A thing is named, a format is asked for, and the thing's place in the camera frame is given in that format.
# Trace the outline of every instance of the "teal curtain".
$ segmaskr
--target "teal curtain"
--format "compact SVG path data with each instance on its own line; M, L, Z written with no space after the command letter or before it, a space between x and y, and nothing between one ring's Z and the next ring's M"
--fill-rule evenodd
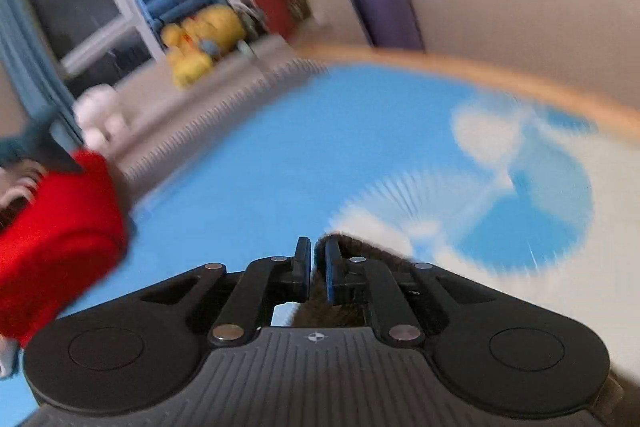
M54 129L56 140L67 149L82 143L74 99L36 31L26 0L0 0L0 62L28 115L57 108L62 124Z

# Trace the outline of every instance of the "bed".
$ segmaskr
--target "bed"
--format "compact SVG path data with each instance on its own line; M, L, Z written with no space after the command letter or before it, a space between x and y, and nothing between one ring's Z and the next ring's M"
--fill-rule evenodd
M196 86L111 152L138 200L136 233L124 263L67 313L340 231L575 317L640 377L629 341L640 116L461 60L277 48ZM12 404L3 427L36 407L21 375L0 398Z

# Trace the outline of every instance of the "purple object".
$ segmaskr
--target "purple object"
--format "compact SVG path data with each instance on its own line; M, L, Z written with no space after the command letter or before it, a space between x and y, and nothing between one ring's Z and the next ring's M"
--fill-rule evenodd
M411 0L351 0L351 3L372 46L424 51Z

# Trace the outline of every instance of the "white window frame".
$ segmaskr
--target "white window frame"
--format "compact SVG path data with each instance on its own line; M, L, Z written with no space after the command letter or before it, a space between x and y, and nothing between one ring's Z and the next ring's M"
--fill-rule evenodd
M138 33L145 43L152 60L166 60L162 46L147 25L135 0L113 0L120 14L78 44L60 60L60 67L69 79L87 70L122 39Z

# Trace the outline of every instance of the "metal screw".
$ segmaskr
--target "metal screw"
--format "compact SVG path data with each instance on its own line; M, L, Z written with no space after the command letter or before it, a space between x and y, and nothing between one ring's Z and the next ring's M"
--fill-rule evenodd
M389 330L389 336L399 342L410 342L420 337L421 333L418 328L409 324L400 324Z
M236 324L220 324L211 330L211 334L219 341L236 341L244 335L244 330Z

